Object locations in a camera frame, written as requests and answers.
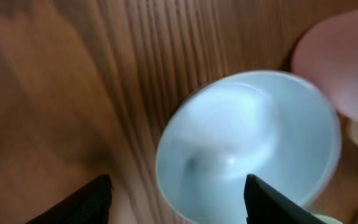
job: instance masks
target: dark wood plank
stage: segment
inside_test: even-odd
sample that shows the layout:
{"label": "dark wood plank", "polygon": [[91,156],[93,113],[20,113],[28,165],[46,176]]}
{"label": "dark wood plank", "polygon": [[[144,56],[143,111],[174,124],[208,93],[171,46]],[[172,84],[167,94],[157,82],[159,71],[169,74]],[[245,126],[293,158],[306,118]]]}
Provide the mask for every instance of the dark wood plank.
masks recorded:
{"label": "dark wood plank", "polygon": [[[111,175],[110,223],[182,223],[155,185],[159,137],[197,88],[280,69],[353,0],[0,0],[0,223],[23,223]],[[317,204],[350,222],[358,148]]]}

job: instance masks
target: brown wood grain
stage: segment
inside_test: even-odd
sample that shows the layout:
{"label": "brown wood grain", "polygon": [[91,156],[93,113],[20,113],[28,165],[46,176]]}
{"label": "brown wood grain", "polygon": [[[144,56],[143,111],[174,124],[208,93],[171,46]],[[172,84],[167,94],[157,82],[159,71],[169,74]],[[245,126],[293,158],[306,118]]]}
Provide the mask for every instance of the brown wood grain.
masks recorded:
{"label": "brown wood grain", "polygon": [[[0,223],[24,223],[98,174],[110,223],[183,223],[155,184],[178,105],[232,73],[288,69],[313,24],[353,0],[0,0]],[[318,199],[349,223],[358,148],[344,141]]]}

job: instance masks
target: light blue bowl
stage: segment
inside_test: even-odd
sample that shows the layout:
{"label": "light blue bowl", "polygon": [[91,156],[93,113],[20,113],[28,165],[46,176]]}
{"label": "light blue bowl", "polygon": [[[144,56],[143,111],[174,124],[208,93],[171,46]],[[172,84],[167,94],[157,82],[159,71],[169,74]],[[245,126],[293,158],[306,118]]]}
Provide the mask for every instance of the light blue bowl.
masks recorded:
{"label": "light blue bowl", "polygon": [[306,207],[340,151],[336,113],[316,87],[288,73],[244,72],[212,83],[175,113],[158,145],[157,183],[191,222],[240,224],[247,174]]}

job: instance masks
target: pink object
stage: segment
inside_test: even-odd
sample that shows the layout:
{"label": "pink object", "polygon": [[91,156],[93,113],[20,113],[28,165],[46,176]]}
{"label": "pink object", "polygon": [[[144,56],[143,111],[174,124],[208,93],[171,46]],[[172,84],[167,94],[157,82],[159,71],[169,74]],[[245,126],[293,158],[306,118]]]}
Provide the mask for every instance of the pink object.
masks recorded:
{"label": "pink object", "polygon": [[320,22],[306,33],[295,49],[292,70],[358,122],[358,10]]}

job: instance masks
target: wooden surface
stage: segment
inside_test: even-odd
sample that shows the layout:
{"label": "wooden surface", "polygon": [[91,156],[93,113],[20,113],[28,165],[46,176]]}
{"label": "wooden surface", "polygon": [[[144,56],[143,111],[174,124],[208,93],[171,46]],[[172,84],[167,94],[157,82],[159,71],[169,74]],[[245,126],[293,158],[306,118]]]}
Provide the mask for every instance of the wooden surface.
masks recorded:
{"label": "wooden surface", "polygon": [[[100,173],[110,223],[181,223],[155,186],[159,137],[189,93],[288,69],[308,28],[355,0],[0,0],[0,223],[23,223]],[[317,205],[358,210],[348,140]]]}

